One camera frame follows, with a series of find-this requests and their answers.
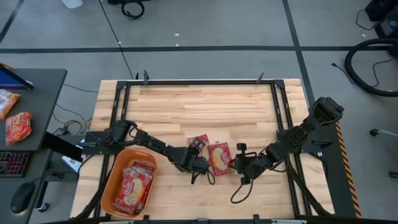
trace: concrete floor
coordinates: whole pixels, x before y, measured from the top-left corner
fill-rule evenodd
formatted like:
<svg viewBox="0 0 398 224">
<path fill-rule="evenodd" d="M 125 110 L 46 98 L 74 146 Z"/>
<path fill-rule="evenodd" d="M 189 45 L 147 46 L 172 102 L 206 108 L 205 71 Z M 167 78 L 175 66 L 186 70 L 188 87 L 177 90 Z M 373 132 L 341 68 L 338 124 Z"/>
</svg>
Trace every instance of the concrete floor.
<svg viewBox="0 0 398 224">
<path fill-rule="evenodd" d="M 138 21 L 123 17 L 116 6 L 104 8 L 123 47 L 184 46 L 294 46 L 285 7 L 288 3 L 299 44 L 303 46 L 350 46 L 376 38 L 373 30 L 355 25 L 356 13 L 370 0 L 153 0 L 144 2 L 146 13 Z M 17 5 L 0 2 L 0 29 Z M 359 22 L 371 27 L 367 15 Z M 61 1 L 25 0 L 0 43 L 3 49 L 66 49 L 118 47 L 97 0 L 69 10 Z M 398 170 L 398 138 L 370 136 L 372 128 L 398 132 L 395 98 L 372 96 L 352 85 L 343 67 L 347 52 L 302 52 L 315 98 L 331 96 L 346 108 L 341 121 L 359 205 L 364 218 L 398 220 L 398 179 L 387 176 Z M 271 50 L 126 52 L 132 73 L 146 69 L 153 78 L 302 78 L 296 52 Z M 360 52 L 354 69 L 369 83 L 372 64 L 388 59 L 385 52 Z M 101 80 L 128 79 L 129 72 L 119 52 L 0 54 L 0 61 L 17 68 L 66 68 L 65 83 L 97 90 Z M 397 90 L 397 62 L 378 65 L 380 89 Z M 86 119 L 93 114 L 96 94 L 64 87 L 58 103 Z M 75 115 L 55 109 L 64 121 Z M 60 126 L 51 120 L 49 131 Z M 34 211 L 31 223 L 69 218 L 76 183 L 50 184 L 45 200 L 52 204 L 45 213 Z"/>
</svg>

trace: keyboard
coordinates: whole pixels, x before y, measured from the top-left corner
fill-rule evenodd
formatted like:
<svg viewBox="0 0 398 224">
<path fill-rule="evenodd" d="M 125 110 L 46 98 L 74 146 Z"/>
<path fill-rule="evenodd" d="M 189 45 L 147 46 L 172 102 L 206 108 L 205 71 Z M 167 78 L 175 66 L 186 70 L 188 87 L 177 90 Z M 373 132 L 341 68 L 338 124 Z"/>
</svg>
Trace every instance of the keyboard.
<svg viewBox="0 0 398 224">
<path fill-rule="evenodd" d="M 30 152 L 0 152 L 0 177 L 24 177 Z"/>
</svg>

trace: gray desk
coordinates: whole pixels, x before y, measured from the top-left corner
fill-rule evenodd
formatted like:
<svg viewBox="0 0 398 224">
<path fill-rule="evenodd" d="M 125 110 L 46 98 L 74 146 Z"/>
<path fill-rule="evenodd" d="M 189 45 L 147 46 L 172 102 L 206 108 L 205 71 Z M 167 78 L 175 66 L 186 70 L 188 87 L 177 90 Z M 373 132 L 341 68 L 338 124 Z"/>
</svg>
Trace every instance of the gray desk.
<svg viewBox="0 0 398 224">
<path fill-rule="evenodd" d="M 53 151 L 58 138 L 46 132 L 52 112 L 57 102 L 67 71 L 64 69 L 15 69 L 22 78 L 31 81 L 34 89 L 16 90 L 21 97 L 9 115 L 30 112 L 32 115 L 32 133 L 13 146 L 5 146 L 5 120 L 0 121 L 0 151 L 33 151 L 24 178 L 1 178 L 0 217 L 1 223 L 28 223 L 33 209 L 43 195 L 42 188 L 47 186 L 44 178 L 35 181 L 35 190 L 28 208 L 20 214 L 11 212 L 11 199 L 16 189 L 23 183 L 42 177 L 49 168 Z"/>
</svg>

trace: black metal frame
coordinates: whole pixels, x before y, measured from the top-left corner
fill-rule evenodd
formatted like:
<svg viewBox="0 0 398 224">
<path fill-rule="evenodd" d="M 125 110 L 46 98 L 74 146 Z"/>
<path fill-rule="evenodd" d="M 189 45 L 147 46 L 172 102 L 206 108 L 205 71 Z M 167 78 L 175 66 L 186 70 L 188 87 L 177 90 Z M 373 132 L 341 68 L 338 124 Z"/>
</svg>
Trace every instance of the black metal frame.
<svg viewBox="0 0 398 224">
<path fill-rule="evenodd" d="M 277 96 L 277 87 L 280 88 L 280 92 L 282 95 L 282 101 L 284 104 L 288 127 L 289 128 L 293 127 L 289 103 L 287 101 L 285 84 L 284 84 L 283 80 L 261 80 L 261 78 L 258 80 L 255 80 L 255 79 L 253 79 L 253 80 L 148 80 L 148 79 L 149 79 L 149 77 L 144 76 L 144 80 L 131 80 L 131 81 L 118 81 L 117 82 L 115 97 L 114 97 L 114 101 L 113 101 L 113 108 L 112 108 L 112 113 L 111 113 L 111 121 L 110 121 L 109 126 L 112 126 L 112 124 L 116 121 L 118 106 L 119 106 L 119 99 L 120 99 L 120 94 L 121 94 L 122 89 L 125 89 L 125 92 L 124 92 L 124 99 L 123 99 L 123 105 L 122 105 L 121 119 L 126 119 L 130 87 L 132 87 L 132 86 L 146 86 L 146 85 L 270 85 L 271 93 L 272 93 L 272 100 L 274 102 L 274 107 L 275 107 L 275 116 L 276 116 L 277 124 L 278 124 L 277 132 L 284 130 L 282 115 L 280 112 L 280 106 L 279 106 L 279 101 L 278 101 L 278 96 Z M 295 163 L 296 163 L 298 175 L 305 183 L 300 156 L 298 154 L 295 154 L 294 157 L 295 157 Z M 100 175 L 100 179 L 99 179 L 99 186 L 101 184 L 103 184 L 103 182 L 105 180 L 106 171 L 108 168 L 108 162 L 109 162 L 109 155 L 104 155 L 104 162 L 103 162 L 101 175 Z M 290 197 L 292 199 L 292 207 L 293 207 L 294 215 L 295 215 L 295 217 L 297 217 L 300 215 L 299 202 L 297 199 L 297 193 L 296 193 L 294 181 L 289 176 L 288 176 L 288 183 L 289 183 L 289 191 L 290 191 Z M 311 215 L 312 213 L 311 213 L 310 204 L 304 195 L 302 195 L 302 197 L 303 197 L 304 206 L 305 206 L 305 213 L 306 213 L 306 215 Z M 95 211 L 94 211 L 94 217 L 99 217 L 99 214 L 100 214 L 100 205 L 98 203 L 95 208 Z M 216 223 L 215 221 L 218 221 L 221 223 L 224 223 L 225 221 L 229 221 L 229 222 L 239 221 L 239 222 L 243 222 L 243 223 L 246 223 L 246 222 L 252 223 L 254 221 L 254 219 L 253 220 L 212 220 L 211 222 Z M 183 222 L 183 220 L 174 220 L 173 222 L 174 223 L 175 222 Z"/>
</svg>

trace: office chair wheel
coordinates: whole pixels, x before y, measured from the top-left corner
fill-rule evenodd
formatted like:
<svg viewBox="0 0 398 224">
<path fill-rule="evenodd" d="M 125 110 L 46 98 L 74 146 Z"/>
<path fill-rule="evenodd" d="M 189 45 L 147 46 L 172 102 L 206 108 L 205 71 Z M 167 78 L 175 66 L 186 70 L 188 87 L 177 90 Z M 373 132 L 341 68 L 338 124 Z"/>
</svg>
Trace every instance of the office chair wheel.
<svg viewBox="0 0 398 224">
<path fill-rule="evenodd" d="M 379 134 L 379 130 L 377 130 L 377 129 L 372 129 L 372 130 L 369 131 L 369 134 L 370 134 L 371 136 L 377 136 L 377 135 Z"/>
<path fill-rule="evenodd" d="M 40 208 L 38 209 L 38 211 L 39 212 L 45 212 L 45 211 L 47 211 L 47 209 L 49 209 L 49 207 L 50 207 L 50 204 L 48 204 L 48 203 L 42 203 L 42 206 L 40 206 Z"/>
</svg>

